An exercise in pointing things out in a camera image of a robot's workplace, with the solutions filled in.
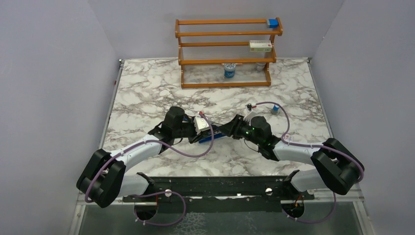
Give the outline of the blue stapler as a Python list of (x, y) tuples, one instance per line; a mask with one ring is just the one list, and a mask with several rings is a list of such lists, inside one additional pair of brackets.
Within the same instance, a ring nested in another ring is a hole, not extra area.
[[(184, 117), (183, 117), (183, 122), (194, 123), (194, 119), (195, 119), (194, 116), (188, 116), (187, 114), (185, 114)], [(213, 128), (213, 133), (214, 133), (213, 138), (214, 139), (218, 139), (218, 138), (221, 138), (221, 137), (225, 136), (219, 130), (219, 126), (222, 125), (221, 123), (217, 123), (217, 122), (212, 121), (211, 125), (212, 125), (212, 128)], [(193, 135), (192, 137), (188, 137), (187, 139), (188, 139), (190, 144), (196, 143), (196, 142), (197, 143), (204, 143), (204, 142), (211, 141), (211, 136), (212, 136), (211, 131), (210, 131), (209, 128), (207, 128), (207, 130), (201, 131), (199, 134), (196, 133), (195, 135)]]

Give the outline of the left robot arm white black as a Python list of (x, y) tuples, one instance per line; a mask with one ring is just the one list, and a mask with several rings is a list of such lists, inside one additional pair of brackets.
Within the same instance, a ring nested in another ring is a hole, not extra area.
[[(173, 106), (167, 111), (164, 120), (150, 130), (142, 139), (126, 147), (108, 152), (96, 150), (81, 173), (76, 187), (84, 194), (86, 203), (96, 203), (99, 207), (109, 206), (116, 198), (136, 195), (142, 201), (153, 197), (154, 188), (150, 180), (142, 174), (126, 176), (125, 173), (139, 163), (160, 155), (170, 149), (182, 156), (199, 158), (213, 147), (217, 125), (199, 112), (188, 116), (184, 109)], [(190, 154), (176, 149), (176, 139), (187, 138), (190, 143), (210, 138), (207, 150), (200, 154)]]

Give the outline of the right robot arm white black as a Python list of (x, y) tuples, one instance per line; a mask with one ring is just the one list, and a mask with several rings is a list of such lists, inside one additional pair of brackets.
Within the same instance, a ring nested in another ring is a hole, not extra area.
[(295, 171), (288, 177), (288, 182), (282, 186), (283, 195), (288, 199), (320, 188), (346, 195), (364, 175), (361, 162), (334, 138), (312, 144), (288, 142), (273, 135), (270, 124), (262, 116), (247, 121), (236, 115), (230, 122), (219, 126), (219, 130), (233, 139), (252, 142), (265, 159), (313, 165), (312, 170)]

